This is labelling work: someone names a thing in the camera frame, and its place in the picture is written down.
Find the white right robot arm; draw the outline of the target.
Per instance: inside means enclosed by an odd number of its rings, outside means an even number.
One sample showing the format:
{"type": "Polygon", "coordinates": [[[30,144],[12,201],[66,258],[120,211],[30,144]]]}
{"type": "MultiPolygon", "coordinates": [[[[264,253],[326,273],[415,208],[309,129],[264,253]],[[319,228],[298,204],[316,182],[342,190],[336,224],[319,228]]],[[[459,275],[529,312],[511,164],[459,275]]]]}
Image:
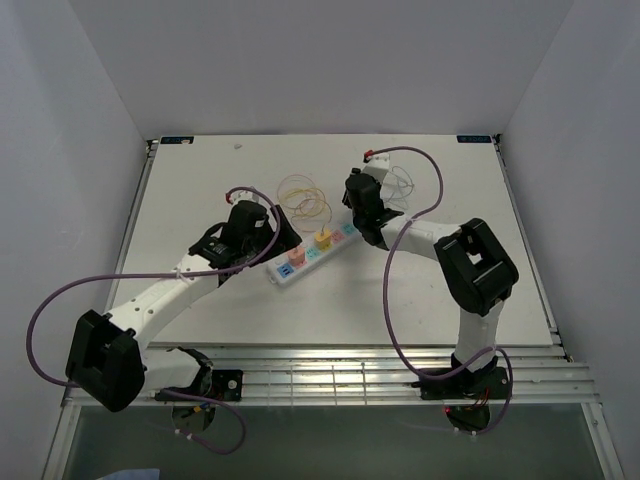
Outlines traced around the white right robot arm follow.
{"type": "Polygon", "coordinates": [[[451,380],[454,390],[474,397],[497,367],[496,333],[500,314],[519,280],[519,272],[488,224],[473,218],[461,225],[438,224],[384,205],[381,185],[355,169],[345,181],[343,203],[365,242],[388,252],[383,271],[382,308],[387,332],[401,361],[424,382],[451,380]],[[458,339],[451,369],[439,373],[415,368],[403,353],[390,316],[389,277],[396,252],[435,261],[460,308],[458,339]]]}

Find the white multicolour power strip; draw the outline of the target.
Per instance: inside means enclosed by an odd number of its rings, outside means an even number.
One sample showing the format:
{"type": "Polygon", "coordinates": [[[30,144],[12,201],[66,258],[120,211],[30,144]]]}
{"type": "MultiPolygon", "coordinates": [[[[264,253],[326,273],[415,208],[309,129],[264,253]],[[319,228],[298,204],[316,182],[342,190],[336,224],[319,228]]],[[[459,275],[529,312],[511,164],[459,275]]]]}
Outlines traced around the white multicolour power strip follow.
{"type": "Polygon", "coordinates": [[[268,280],[279,287],[288,287],[362,239],[360,232],[351,221],[333,222],[323,229],[325,228],[332,232],[332,244],[329,249],[320,251],[315,247],[314,234],[316,232],[308,235],[299,245],[306,250],[305,264],[294,268],[288,262],[287,252],[280,254],[266,263],[268,280]]]}

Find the pink charger plug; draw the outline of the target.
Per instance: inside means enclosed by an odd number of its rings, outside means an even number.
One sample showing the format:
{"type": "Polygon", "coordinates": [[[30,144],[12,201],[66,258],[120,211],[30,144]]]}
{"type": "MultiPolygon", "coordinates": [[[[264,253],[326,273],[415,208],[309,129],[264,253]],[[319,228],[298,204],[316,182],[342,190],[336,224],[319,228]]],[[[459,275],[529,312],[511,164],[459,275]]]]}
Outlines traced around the pink charger plug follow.
{"type": "Polygon", "coordinates": [[[294,268],[298,268],[306,262],[306,250],[302,246],[295,247],[287,252],[288,262],[294,268]]]}

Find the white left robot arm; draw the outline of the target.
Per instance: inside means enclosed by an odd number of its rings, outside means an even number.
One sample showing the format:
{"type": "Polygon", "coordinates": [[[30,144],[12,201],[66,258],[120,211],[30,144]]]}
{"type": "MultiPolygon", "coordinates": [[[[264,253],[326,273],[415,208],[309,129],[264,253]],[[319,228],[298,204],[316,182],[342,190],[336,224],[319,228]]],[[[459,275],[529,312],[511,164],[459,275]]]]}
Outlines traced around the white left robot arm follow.
{"type": "Polygon", "coordinates": [[[240,200],[227,221],[210,227],[172,272],[111,310],[77,321],[67,377],[111,412],[142,392],[221,399],[212,362],[195,349],[152,351],[150,343],[183,311],[221,287],[246,263],[266,262],[302,242],[281,207],[240,200]]]}

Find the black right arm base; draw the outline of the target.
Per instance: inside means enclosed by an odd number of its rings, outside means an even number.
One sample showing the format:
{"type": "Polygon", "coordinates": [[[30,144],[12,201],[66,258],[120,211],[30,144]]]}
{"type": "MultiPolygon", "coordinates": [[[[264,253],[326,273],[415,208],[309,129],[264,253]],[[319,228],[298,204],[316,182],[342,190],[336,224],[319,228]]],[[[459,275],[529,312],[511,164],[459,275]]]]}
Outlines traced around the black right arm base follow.
{"type": "Polygon", "coordinates": [[[494,366],[478,372],[462,372],[444,380],[418,379],[410,384],[422,400],[444,401],[444,413],[454,430],[478,436],[499,424],[512,393],[513,375],[494,366]]]}

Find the yellow charger plug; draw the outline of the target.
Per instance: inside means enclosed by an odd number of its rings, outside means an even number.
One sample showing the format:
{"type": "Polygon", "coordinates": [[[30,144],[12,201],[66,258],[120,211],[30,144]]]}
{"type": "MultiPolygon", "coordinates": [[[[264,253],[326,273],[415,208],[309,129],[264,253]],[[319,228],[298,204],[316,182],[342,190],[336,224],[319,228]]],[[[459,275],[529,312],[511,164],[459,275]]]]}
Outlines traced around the yellow charger plug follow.
{"type": "Polygon", "coordinates": [[[332,244],[332,232],[330,229],[325,228],[317,231],[314,234],[314,245],[320,251],[325,251],[331,247],[332,244]]]}

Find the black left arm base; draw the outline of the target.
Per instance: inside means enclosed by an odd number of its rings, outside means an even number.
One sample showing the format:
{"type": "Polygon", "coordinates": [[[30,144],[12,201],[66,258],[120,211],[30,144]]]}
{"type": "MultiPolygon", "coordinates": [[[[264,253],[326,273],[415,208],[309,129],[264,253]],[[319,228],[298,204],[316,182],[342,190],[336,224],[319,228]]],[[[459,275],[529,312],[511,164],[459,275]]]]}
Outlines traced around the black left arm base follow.
{"type": "MultiPolygon", "coordinates": [[[[168,390],[223,402],[239,402],[242,384],[242,370],[206,368],[196,375],[189,386],[168,387],[168,390]]],[[[174,406],[171,410],[174,427],[194,434],[205,432],[214,422],[215,415],[216,406],[207,403],[174,406]]]]}

